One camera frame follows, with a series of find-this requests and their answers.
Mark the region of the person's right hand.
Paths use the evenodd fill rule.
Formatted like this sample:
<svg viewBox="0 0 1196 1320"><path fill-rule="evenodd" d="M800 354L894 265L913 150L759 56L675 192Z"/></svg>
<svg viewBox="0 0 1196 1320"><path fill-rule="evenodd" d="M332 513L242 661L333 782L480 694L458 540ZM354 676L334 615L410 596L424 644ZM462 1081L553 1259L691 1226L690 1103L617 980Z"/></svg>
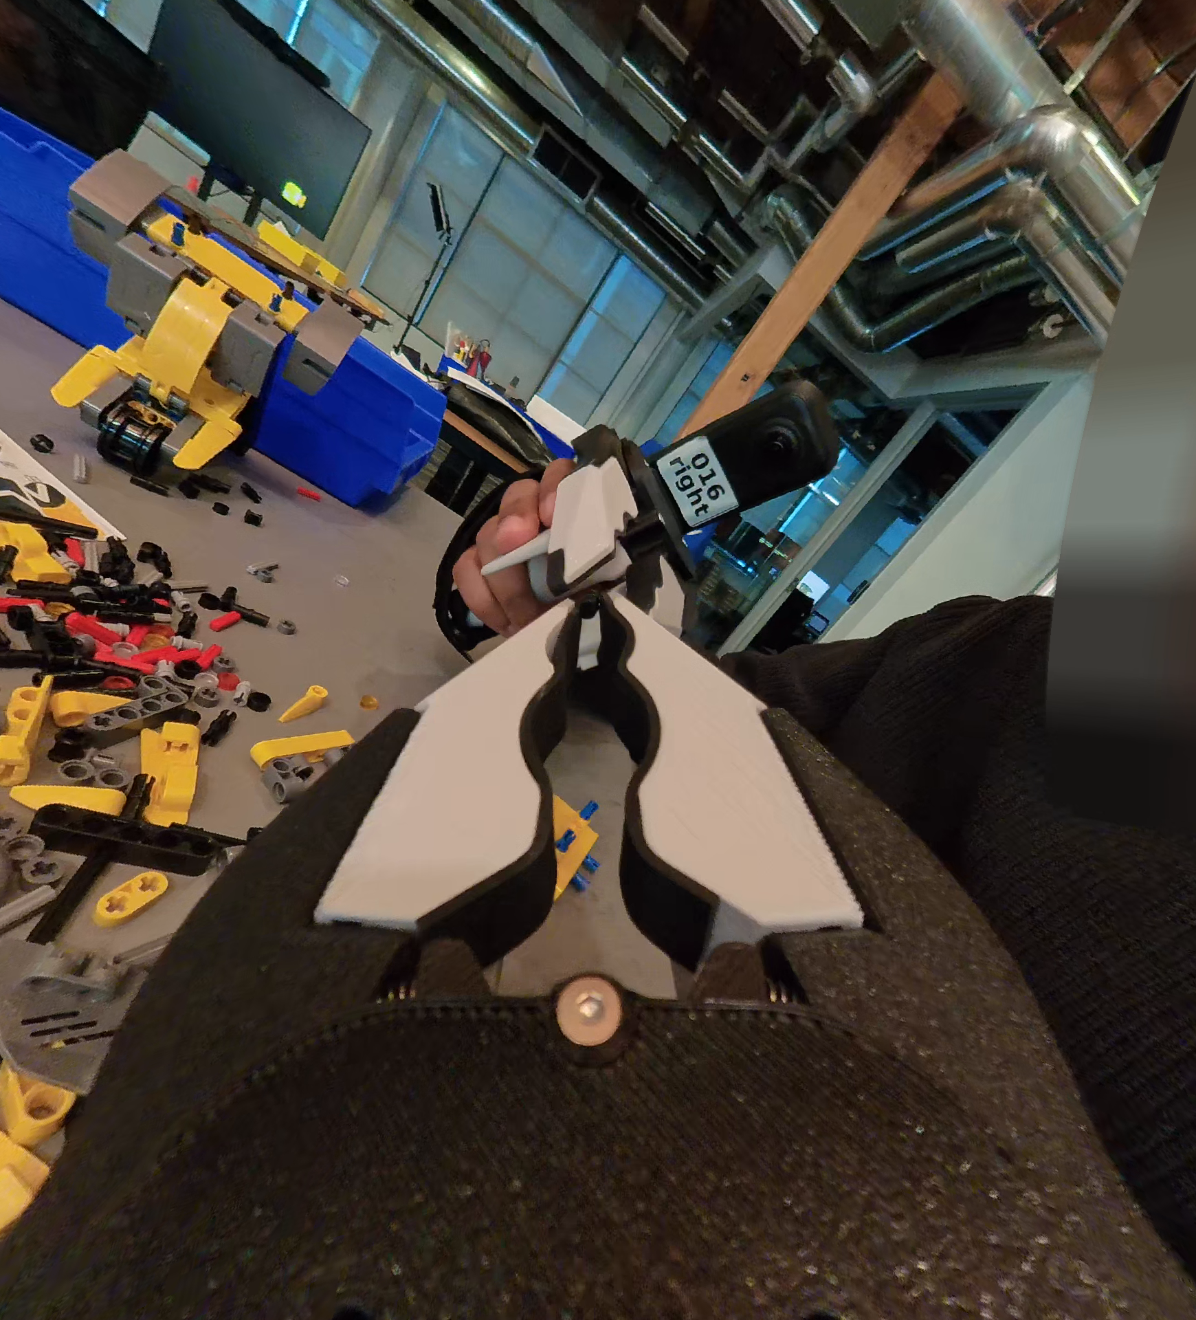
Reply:
<svg viewBox="0 0 1196 1320"><path fill-rule="evenodd" d="M556 458L540 479L502 486L497 513L487 517L472 546L461 552L453 566L453 582L467 610L496 635L515 635L548 606L535 596L523 564L489 575L483 568L551 527L556 487L571 469L571 461Z"/></svg>

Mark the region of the wooden ceiling beam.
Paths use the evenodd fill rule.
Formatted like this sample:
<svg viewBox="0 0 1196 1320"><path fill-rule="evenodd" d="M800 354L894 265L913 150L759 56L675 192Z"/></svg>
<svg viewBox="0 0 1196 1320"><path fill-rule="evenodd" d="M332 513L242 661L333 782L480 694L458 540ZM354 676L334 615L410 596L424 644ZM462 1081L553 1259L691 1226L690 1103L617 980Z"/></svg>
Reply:
<svg viewBox="0 0 1196 1320"><path fill-rule="evenodd" d="M705 391L677 438L687 438L750 402L839 275L936 148L960 108L960 97L943 74L935 72L924 82Z"/></svg>

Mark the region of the blue storage bin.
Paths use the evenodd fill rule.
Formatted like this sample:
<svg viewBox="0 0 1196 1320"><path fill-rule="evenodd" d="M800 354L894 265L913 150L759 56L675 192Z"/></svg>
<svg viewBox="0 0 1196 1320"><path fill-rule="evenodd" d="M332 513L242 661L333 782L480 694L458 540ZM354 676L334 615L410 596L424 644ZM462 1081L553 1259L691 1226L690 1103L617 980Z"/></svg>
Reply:
<svg viewBox="0 0 1196 1320"><path fill-rule="evenodd" d="M107 272L68 231L68 188L93 159L0 107L0 297L84 348L128 333ZM435 447L445 395L358 337L316 392L276 363L246 411L250 446L349 506L410 480Z"/></svg>

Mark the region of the wooden background desk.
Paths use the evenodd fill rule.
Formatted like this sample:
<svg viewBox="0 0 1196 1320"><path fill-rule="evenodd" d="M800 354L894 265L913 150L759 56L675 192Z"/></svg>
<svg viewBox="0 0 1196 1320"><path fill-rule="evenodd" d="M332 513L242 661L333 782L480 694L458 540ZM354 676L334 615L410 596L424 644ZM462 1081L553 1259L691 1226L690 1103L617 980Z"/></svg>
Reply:
<svg viewBox="0 0 1196 1320"><path fill-rule="evenodd" d="M385 325L389 320L384 307L380 305L371 294L356 286L352 286L345 276L344 282L347 287L344 292L336 287L329 287L316 276L300 269L293 263L276 254L271 247L263 245L256 234L257 223L261 218L254 221L254 224L246 224L243 221L235 220L219 206L212 206L210 203L198 199L188 190L174 185L166 187L159 194L159 205L166 207L177 220L191 224L195 232L206 235L209 239L219 241L234 254L268 272L268 275L272 276L279 286L290 286L292 290L301 297L308 296L318 304L323 300L337 303L338 305L348 308L348 311L358 318L365 329L371 329L374 325ZM285 230L298 242L309 246L308 243L300 241L287 228Z"/></svg>

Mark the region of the silver ventilation ducts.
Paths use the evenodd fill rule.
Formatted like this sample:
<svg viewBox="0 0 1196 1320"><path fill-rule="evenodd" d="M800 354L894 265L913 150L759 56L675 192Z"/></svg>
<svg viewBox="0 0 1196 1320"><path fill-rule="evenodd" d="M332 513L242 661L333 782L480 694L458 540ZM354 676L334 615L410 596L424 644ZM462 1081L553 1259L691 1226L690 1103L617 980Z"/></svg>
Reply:
<svg viewBox="0 0 1196 1320"><path fill-rule="evenodd" d="M888 256L905 292L879 320L840 276L822 312L854 347L887 352L1003 293L1043 282L1092 342L1105 347L1150 190L1000 2L907 2L902 26L990 134L910 188L858 252Z"/></svg>

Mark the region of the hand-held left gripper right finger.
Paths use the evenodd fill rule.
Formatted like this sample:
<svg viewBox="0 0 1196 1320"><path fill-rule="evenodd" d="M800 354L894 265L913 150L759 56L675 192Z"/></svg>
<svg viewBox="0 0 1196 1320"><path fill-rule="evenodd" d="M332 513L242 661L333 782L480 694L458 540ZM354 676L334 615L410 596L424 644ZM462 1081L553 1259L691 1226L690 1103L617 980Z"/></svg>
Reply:
<svg viewBox="0 0 1196 1320"><path fill-rule="evenodd" d="M597 703L633 765L618 876L639 932L698 969L726 943L862 928L767 708L624 597L597 618Z"/></svg>

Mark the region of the black light stand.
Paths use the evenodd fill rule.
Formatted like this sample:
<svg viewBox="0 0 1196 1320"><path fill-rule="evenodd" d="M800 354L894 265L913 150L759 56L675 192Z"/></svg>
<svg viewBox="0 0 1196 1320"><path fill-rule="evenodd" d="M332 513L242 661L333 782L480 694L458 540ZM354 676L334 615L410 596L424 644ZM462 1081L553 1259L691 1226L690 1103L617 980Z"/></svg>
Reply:
<svg viewBox="0 0 1196 1320"><path fill-rule="evenodd" d="M429 300L432 285L435 283L436 276L440 272L442 263L454 242L454 234L456 234L454 225L447 212L443 188L436 180L427 181L427 196L429 203L431 221L438 239L438 245L435 247L428 272L424 276L424 283L411 304L410 314L406 319L406 326L402 330L400 338L395 344L396 352L400 352L403 349L405 342L409 338L410 330L414 327L414 325L420 319L424 311L424 305L427 305Z"/></svg>

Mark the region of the yellow grey toy robot model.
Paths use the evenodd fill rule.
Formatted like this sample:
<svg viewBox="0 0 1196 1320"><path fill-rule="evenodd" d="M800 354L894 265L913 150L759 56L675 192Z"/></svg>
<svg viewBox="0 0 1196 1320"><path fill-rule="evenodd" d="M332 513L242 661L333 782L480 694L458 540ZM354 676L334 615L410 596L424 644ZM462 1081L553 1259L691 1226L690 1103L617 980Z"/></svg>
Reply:
<svg viewBox="0 0 1196 1320"><path fill-rule="evenodd" d="M50 389L132 475L194 472L234 446L276 363L314 393L365 327L348 308L282 287L159 205L174 185L126 150L68 188L77 246L107 268L106 301L129 337L92 347Z"/></svg>

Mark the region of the yellow plate with blue pins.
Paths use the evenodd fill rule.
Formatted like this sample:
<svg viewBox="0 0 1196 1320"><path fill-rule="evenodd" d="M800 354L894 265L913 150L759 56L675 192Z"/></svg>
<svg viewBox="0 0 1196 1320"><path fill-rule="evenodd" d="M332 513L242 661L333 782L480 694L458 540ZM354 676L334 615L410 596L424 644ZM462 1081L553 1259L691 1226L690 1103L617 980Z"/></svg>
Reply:
<svg viewBox="0 0 1196 1320"><path fill-rule="evenodd" d="M585 891L600 866L593 854L599 834L592 826L592 816L597 810L597 800L588 800L581 807L573 807L559 796L553 796L556 859L553 902L560 899L569 888Z"/></svg>

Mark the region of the black television screen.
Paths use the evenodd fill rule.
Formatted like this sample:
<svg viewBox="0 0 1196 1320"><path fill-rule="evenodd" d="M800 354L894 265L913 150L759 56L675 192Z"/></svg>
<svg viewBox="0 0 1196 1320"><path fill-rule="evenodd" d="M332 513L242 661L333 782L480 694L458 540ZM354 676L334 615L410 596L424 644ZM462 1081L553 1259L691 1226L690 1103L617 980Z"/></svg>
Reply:
<svg viewBox="0 0 1196 1320"><path fill-rule="evenodd" d="M325 238L370 139L326 77L239 2L163 1L154 111L210 168Z"/></svg>

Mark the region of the yellow boxes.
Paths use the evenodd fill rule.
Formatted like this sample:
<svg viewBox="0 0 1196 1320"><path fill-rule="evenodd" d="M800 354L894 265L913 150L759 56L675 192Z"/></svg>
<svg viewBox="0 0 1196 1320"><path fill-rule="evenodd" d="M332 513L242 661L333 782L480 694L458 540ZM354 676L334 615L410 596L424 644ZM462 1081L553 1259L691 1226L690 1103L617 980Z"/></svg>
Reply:
<svg viewBox="0 0 1196 1320"><path fill-rule="evenodd" d="M293 263L300 269L316 276L329 287L336 287L343 292L347 287L341 268L334 265L319 252L298 242L279 223L260 220L257 223L256 234L263 245L271 247L276 254Z"/></svg>

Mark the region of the pile of building block pieces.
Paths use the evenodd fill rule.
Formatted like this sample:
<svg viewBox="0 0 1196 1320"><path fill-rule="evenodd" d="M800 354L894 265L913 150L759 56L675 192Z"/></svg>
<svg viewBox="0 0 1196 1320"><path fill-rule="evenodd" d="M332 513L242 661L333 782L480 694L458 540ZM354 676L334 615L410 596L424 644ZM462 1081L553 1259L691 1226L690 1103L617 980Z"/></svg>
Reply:
<svg viewBox="0 0 1196 1320"><path fill-rule="evenodd" d="M202 754L268 710L163 548L0 506L0 1128L45 1146L179 914L256 829L199 823Z"/></svg>

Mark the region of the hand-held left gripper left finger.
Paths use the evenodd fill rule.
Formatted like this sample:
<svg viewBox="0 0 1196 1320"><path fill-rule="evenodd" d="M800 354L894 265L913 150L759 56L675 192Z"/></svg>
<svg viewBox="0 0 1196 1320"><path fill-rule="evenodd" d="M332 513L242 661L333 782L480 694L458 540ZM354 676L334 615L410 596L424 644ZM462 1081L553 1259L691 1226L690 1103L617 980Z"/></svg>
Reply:
<svg viewBox="0 0 1196 1320"><path fill-rule="evenodd" d="M454 938L483 964L537 931L555 901L545 761L569 683L570 610L553 606L421 701L314 921Z"/></svg>

